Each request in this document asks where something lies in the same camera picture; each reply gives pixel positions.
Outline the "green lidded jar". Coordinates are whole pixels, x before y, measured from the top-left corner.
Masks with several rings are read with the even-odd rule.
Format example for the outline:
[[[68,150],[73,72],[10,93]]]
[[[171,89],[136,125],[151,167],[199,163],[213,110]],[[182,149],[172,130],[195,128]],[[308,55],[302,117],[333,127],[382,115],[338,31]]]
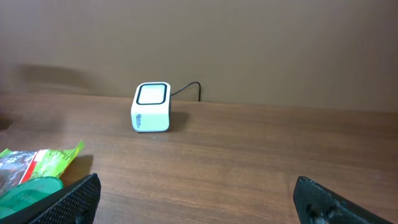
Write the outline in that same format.
[[[63,189],[56,177],[39,177],[11,189],[1,197],[1,218],[5,218]]]

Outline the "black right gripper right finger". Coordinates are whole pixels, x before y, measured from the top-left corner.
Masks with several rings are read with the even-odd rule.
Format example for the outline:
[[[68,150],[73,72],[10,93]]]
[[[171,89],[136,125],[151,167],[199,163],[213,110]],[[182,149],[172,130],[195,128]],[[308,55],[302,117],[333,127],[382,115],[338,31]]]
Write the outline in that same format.
[[[293,201],[301,224],[392,224],[306,176],[298,177]]]

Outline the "green candy bag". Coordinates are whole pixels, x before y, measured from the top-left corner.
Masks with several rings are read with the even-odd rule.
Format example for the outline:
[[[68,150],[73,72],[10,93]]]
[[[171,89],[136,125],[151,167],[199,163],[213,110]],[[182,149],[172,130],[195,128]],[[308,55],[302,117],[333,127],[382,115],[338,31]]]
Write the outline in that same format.
[[[41,177],[60,177],[84,150],[80,141],[73,149],[1,152],[1,195],[24,182]]]

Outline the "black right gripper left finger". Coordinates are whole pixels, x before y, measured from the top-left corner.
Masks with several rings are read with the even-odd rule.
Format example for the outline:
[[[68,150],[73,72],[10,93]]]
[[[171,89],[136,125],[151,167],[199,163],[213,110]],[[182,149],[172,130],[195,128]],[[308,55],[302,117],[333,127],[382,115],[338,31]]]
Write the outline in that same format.
[[[93,173],[5,218],[1,224],[92,224],[101,196],[101,182]]]

